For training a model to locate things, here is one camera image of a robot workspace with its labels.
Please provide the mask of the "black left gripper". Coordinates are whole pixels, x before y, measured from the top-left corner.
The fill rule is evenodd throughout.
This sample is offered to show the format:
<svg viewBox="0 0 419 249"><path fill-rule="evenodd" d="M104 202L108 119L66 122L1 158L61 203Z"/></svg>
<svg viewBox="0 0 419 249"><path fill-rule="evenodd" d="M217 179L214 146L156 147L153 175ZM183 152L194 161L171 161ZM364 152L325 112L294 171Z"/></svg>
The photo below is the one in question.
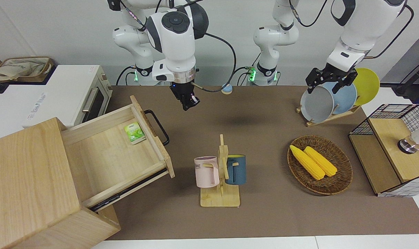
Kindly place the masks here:
<svg viewBox="0 0 419 249"><path fill-rule="evenodd" d="M306 77L307 92L311 94L317 85L325 82L337 82L332 88L333 94L336 94L341 88L352 84L356 77L356 69L345 72L330 64L326 64L323 69L312 69L308 74Z"/></svg>

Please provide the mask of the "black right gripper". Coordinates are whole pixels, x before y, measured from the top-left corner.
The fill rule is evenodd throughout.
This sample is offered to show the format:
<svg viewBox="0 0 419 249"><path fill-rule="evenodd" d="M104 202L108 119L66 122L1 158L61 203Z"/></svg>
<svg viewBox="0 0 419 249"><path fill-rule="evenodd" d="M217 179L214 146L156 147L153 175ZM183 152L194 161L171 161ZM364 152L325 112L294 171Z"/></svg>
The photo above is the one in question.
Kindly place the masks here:
<svg viewBox="0 0 419 249"><path fill-rule="evenodd" d="M192 82L172 82L170 90L174 94L175 98L181 101L184 111L196 106L200 102L200 100L194 95L194 85Z"/></svg>

